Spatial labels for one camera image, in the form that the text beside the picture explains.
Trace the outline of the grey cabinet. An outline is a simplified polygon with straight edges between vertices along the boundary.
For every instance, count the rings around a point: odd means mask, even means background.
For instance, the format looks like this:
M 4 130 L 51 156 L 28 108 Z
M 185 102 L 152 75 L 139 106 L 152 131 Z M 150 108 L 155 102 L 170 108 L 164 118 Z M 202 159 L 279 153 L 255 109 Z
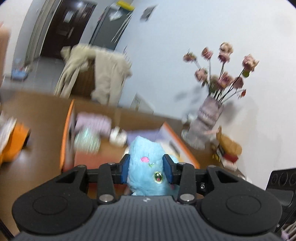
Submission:
M 117 4 L 108 6 L 100 17 L 89 44 L 115 50 L 132 13 L 133 11 L 124 9 Z

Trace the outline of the blue floor tray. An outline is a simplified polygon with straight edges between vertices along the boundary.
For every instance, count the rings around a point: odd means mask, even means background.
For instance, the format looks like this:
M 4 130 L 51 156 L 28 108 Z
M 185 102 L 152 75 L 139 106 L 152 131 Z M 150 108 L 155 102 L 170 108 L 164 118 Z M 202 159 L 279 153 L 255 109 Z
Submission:
M 24 81 L 28 77 L 28 72 L 24 69 L 13 68 L 11 70 L 11 80 Z

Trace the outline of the dark wooden chair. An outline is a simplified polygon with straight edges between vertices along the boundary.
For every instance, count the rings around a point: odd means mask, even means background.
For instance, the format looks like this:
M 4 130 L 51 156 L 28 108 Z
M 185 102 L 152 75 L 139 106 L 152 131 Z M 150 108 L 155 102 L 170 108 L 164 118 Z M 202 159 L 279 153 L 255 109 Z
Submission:
M 71 90 L 71 96 L 91 99 L 91 93 L 95 90 L 95 62 L 88 61 L 86 70 L 80 70 L 76 82 Z

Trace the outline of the white flat panel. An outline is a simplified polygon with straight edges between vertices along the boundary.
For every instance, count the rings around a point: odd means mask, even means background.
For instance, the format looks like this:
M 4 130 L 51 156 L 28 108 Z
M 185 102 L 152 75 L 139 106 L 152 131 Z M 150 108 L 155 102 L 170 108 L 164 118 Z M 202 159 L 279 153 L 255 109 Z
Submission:
M 141 95 L 138 93 L 135 94 L 132 103 L 130 105 L 130 109 L 134 111 L 138 111 L 141 113 L 154 113 L 154 108 L 145 100 L 142 98 Z

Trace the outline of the lilac fluffy slipper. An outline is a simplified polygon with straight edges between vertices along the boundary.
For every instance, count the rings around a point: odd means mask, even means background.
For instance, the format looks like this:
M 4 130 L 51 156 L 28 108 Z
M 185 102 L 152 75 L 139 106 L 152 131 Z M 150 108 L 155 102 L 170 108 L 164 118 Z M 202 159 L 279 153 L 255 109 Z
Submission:
M 89 128 L 93 133 L 108 137 L 111 124 L 111 118 L 105 115 L 81 112 L 77 114 L 75 132 Z

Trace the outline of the dark entrance door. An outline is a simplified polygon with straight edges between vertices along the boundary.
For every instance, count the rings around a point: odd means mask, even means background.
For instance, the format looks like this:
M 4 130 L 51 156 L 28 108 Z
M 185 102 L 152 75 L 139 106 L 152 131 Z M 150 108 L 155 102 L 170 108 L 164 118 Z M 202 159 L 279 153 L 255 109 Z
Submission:
M 61 59 L 63 47 L 77 45 L 95 7 L 87 1 L 62 1 L 46 33 L 41 56 Z

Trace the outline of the yellow box on cabinet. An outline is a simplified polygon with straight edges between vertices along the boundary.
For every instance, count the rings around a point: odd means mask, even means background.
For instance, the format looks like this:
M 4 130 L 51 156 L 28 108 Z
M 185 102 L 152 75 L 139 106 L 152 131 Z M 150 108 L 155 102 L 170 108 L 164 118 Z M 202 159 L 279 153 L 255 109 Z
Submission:
M 116 4 L 127 11 L 133 11 L 135 9 L 134 6 L 125 1 L 117 1 Z

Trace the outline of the pink suitcase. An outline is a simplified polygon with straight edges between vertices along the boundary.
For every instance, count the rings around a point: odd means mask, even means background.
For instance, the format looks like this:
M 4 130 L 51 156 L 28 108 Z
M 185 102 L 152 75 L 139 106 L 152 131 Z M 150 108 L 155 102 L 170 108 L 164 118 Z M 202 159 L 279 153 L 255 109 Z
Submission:
M 6 60 L 6 52 L 8 49 L 8 44 L 10 40 L 11 32 L 10 30 L 4 26 L 3 22 L 1 22 L 0 28 L 0 85 L 3 83 L 4 79 L 4 66 Z

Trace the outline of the purple fabric pouch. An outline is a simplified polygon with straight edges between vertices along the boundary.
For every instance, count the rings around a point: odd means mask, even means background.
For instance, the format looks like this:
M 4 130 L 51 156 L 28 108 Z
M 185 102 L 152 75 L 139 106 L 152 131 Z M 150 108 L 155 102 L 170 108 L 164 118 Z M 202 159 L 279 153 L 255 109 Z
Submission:
M 136 137 L 143 137 L 152 142 L 163 139 L 163 135 L 159 132 L 159 129 L 155 130 L 140 130 L 140 131 L 129 131 L 127 132 L 126 142 L 129 144 L 135 140 Z

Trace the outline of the dried pink flower bouquet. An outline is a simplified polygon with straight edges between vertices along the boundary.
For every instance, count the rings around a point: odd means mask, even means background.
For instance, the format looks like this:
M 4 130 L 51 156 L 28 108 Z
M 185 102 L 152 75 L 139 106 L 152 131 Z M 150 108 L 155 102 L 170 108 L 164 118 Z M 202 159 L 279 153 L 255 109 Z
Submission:
M 228 42 L 223 42 L 219 46 L 218 60 L 221 63 L 221 69 L 218 75 L 212 73 L 211 60 L 214 52 L 208 47 L 201 51 L 202 59 L 208 63 L 207 67 L 201 67 L 197 55 L 192 51 L 188 51 L 183 56 L 185 63 L 193 63 L 197 66 L 197 70 L 194 73 L 197 82 L 201 84 L 201 87 L 206 87 L 208 89 L 208 96 L 218 101 L 219 104 L 223 104 L 235 95 L 239 99 L 245 97 L 247 90 L 243 88 L 244 79 L 248 78 L 259 64 L 259 60 L 248 54 L 242 60 L 241 72 L 233 77 L 225 69 L 226 64 L 230 62 L 233 52 L 233 46 Z

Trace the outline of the red snack box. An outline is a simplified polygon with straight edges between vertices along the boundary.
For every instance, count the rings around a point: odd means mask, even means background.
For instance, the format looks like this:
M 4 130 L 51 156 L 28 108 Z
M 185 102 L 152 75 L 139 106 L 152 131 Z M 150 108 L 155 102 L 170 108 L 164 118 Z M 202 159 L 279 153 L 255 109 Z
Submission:
M 238 156 L 234 156 L 234 155 L 226 153 L 220 145 L 216 146 L 216 145 L 212 144 L 211 149 L 214 152 L 213 158 L 215 160 L 219 161 L 224 168 L 231 170 L 231 171 L 237 170 L 237 166 L 235 163 L 238 160 Z

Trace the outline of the blue plush toy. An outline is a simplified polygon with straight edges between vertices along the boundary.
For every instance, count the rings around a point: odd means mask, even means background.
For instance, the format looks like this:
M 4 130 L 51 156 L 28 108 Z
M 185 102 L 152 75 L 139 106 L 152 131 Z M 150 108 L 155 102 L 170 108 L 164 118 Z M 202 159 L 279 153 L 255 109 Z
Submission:
M 136 137 L 129 146 L 130 155 L 127 185 L 133 196 L 174 196 L 178 185 L 170 184 L 164 173 L 161 144 Z

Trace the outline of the white crumpled tissue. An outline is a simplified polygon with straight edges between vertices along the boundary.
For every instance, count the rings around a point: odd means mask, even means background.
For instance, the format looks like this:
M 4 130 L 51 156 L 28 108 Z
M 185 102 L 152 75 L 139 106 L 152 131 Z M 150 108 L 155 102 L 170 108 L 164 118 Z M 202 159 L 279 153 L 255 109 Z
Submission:
M 12 131 L 16 126 L 16 118 L 9 117 L 1 111 L 0 123 L 0 152 L 2 153 L 9 141 Z

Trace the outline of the beige coat on chair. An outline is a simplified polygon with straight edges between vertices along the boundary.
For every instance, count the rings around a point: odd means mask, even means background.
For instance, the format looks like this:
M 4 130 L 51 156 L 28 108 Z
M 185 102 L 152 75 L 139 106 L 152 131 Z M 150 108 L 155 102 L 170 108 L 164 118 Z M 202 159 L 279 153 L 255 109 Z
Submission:
M 132 63 L 122 53 L 88 44 L 66 46 L 60 51 L 65 67 L 54 95 L 68 98 L 79 73 L 87 71 L 94 61 L 94 90 L 90 97 L 103 105 L 117 106 L 127 78 L 132 76 Z

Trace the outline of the red orange cardboard box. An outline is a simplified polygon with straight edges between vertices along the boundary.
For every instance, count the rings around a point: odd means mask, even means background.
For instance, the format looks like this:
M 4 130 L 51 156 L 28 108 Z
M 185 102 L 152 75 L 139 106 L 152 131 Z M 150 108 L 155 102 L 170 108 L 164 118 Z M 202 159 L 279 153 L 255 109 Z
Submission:
M 127 153 L 130 143 L 123 147 L 117 147 L 109 142 L 109 136 L 100 136 L 101 144 L 97 154 L 83 154 L 80 158 L 75 157 L 74 139 L 77 114 L 81 112 L 102 114 L 112 120 L 111 128 L 119 126 L 126 132 L 140 130 L 155 130 L 163 135 L 163 139 L 156 140 L 162 145 L 168 154 L 176 157 L 181 162 L 192 164 L 195 168 L 200 168 L 200 163 L 196 155 L 181 138 L 183 124 L 180 120 L 165 118 L 148 113 L 141 113 L 124 108 L 114 108 L 100 105 L 95 102 L 82 99 L 71 100 L 62 137 L 60 170 L 67 171 L 77 164 L 84 164 L 88 168 L 97 168 L 98 165 L 108 161 L 118 162 Z

